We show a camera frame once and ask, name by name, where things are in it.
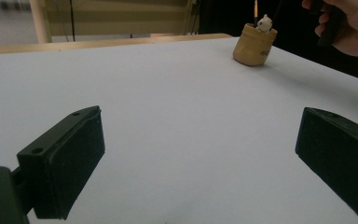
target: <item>white table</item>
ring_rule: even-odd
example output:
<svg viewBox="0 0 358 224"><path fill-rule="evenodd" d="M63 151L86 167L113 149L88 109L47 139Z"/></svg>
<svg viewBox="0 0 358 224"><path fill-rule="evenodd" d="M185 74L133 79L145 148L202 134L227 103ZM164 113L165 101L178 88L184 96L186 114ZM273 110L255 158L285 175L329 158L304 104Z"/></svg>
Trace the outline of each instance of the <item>white table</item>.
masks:
<svg viewBox="0 0 358 224"><path fill-rule="evenodd" d="M106 153L66 224L358 223L295 153L305 106L358 123L358 79L275 48L248 67L237 40L0 54L0 165L99 105Z"/></svg>

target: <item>white figurine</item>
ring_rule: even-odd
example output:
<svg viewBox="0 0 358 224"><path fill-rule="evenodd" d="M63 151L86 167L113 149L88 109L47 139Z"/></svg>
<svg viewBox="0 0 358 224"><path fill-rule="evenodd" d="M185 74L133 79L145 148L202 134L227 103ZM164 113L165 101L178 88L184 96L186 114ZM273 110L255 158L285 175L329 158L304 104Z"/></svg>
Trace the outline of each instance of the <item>white figurine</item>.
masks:
<svg viewBox="0 0 358 224"><path fill-rule="evenodd" d="M269 33L269 30L272 27L272 20L269 18L269 16L264 15L263 19L261 19L258 23L257 23L257 28L256 30L258 32L265 32L266 34Z"/></svg>

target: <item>beige cup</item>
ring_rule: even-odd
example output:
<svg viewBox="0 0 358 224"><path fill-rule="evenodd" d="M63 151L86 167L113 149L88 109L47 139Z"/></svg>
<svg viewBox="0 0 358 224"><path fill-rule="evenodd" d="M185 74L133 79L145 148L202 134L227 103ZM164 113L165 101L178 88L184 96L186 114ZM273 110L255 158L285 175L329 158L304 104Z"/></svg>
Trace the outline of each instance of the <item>beige cup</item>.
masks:
<svg viewBox="0 0 358 224"><path fill-rule="evenodd" d="M235 46L234 59L249 66L264 64L277 33L274 29L268 33L259 32L251 23L246 23L237 46Z"/></svg>

